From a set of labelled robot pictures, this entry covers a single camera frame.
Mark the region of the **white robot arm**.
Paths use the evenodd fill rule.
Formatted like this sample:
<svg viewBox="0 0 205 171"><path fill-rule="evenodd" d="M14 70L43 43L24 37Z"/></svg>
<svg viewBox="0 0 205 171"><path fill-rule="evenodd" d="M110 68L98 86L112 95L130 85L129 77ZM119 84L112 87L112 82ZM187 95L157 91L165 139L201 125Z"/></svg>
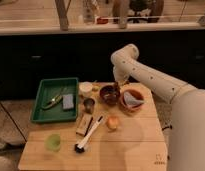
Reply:
<svg viewBox="0 0 205 171"><path fill-rule="evenodd" d="M139 81L172 106L167 171L205 171L205 89L137 61L139 49L128 44L111 55L115 81Z"/></svg>

